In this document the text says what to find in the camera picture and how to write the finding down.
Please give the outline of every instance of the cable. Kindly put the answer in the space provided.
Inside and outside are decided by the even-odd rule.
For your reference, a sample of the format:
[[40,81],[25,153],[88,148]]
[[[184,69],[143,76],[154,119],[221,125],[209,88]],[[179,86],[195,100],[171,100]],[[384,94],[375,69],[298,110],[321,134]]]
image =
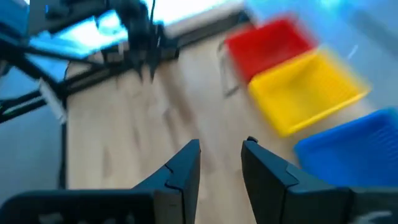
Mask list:
[[67,67],[65,69],[65,73],[63,74],[63,79],[64,80],[67,79],[69,67],[70,67],[70,62],[68,61],[68,65],[67,65]]
[[151,24],[154,21],[155,4],[156,4],[156,0],[153,0],[152,1],[152,9],[150,10],[150,20],[149,20]]

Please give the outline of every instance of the blue bin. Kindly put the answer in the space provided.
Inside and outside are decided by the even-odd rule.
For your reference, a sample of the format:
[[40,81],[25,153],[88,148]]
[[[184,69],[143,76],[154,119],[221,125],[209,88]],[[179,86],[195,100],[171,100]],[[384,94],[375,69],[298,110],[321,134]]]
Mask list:
[[337,186],[398,186],[398,115],[384,109],[301,140],[303,170]]

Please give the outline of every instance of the metal rod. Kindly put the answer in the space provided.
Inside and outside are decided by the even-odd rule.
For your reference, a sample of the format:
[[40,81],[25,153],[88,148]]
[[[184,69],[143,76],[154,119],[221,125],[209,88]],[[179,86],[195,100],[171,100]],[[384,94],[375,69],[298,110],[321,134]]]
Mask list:
[[36,110],[37,108],[40,108],[42,106],[44,106],[46,103],[43,99],[41,100],[37,100],[33,103],[29,103],[28,105],[25,106],[21,106],[17,109],[14,109],[10,112],[4,113],[4,114],[0,114],[0,123],[3,123],[5,121],[8,121],[12,118],[16,118],[18,116],[21,116],[23,114],[26,114],[28,112],[31,112],[33,110]]
[[62,84],[64,84],[64,85],[72,85],[72,84],[74,84],[74,83],[76,83],[78,81],[81,81],[81,80],[83,80],[85,78],[88,78],[88,77],[94,75],[97,72],[100,72],[100,71],[106,70],[106,69],[108,69],[108,68],[106,68],[106,67],[94,67],[94,68],[91,68],[89,71],[81,72],[78,75],[74,75],[73,77],[65,79],[64,81],[62,81]]
[[30,93],[27,93],[25,95],[22,95],[18,98],[14,98],[12,100],[15,101],[17,104],[21,104],[21,103],[26,103],[26,102],[33,100],[34,98],[37,98],[40,96],[41,96],[40,91],[36,90],[36,91],[32,91]]
[[[68,105],[66,99],[62,101],[63,107],[67,110]],[[61,166],[60,172],[58,175],[58,187],[59,189],[67,189],[68,181],[67,181],[67,161],[68,161],[68,153],[67,153],[67,132],[68,132],[67,123],[63,123],[61,125]]]
[[22,47],[22,50],[25,53],[29,53],[29,54],[35,54],[35,55],[41,55],[41,56],[46,56],[46,57],[53,57],[53,58],[59,58],[62,60],[68,60],[70,62],[78,62],[78,63],[85,63],[85,64],[90,64],[90,65],[96,65],[96,66],[103,66],[102,63],[99,62],[92,62],[90,60],[87,59],[81,59],[81,58],[75,58],[75,57],[71,57],[71,56],[66,56],[66,55],[62,55],[62,54],[58,54],[58,53],[54,53],[54,52],[48,52],[45,50],[40,50],[40,49],[36,49],[33,47]]
[[131,67],[127,65],[121,65],[117,68],[110,68],[108,71],[104,71],[103,75],[98,75],[98,77],[88,80],[87,82],[83,82],[77,86],[71,86],[67,89],[67,96],[73,95],[79,91],[82,91],[86,88],[89,88],[93,85],[99,84],[109,78],[120,75],[121,73],[128,71]]

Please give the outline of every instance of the plastic bin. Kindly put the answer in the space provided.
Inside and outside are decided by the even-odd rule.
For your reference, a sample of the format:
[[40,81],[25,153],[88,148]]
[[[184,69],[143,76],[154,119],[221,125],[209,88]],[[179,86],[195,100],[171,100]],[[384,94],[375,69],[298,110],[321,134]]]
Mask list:
[[393,109],[301,140],[295,153],[308,173],[337,186],[398,187],[398,119]]
[[284,16],[228,37],[226,45],[243,80],[249,83],[256,74],[314,48],[316,42],[293,16]]
[[281,136],[358,101],[369,88],[326,49],[313,50],[255,76],[248,90]]

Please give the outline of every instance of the black metal frame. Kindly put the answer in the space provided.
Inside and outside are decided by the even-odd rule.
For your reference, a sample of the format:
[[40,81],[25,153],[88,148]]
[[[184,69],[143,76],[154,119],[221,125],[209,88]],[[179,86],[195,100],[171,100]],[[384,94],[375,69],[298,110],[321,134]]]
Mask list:
[[[175,37],[178,41],[179,49],[195,44],[207,37],[227,31],[236,25],[249,22],[249,18],[244,11],[238,11],[227,16],[227,18],[213,21],[205,24],[203,27],[190,30],[186,33]],[[68,96],[79,91],[103,82],[111,77],[130,70],[133,65],[130,63],[98,63],[87,59],[69,57],[53,52],[35,49],[21,45],[18,40],[0,33],[0,60],[6,60],[13,66],[21,69],[26,75],[34,80],[43,79],[49,84],[60,101],[64,102]],[[91,65],[91,69],[87,72],[80,73],[74,77],[67,78],[61,82],[54,80],[49,74],[32,63],[26,54],[41,55],[45,57],[59,58],[71,62],[85,63]],[[32,91],[28,94],[17,98],[0,100],[0,123],[36,110],[46,105],[45,100],[39,90]]]
[[199,140],[191,140],[151,176],[128,190],[37,190],[15,195],[0,207],[0,223],[109,223],[110,220],[111,223],[194,224],[200,151]]

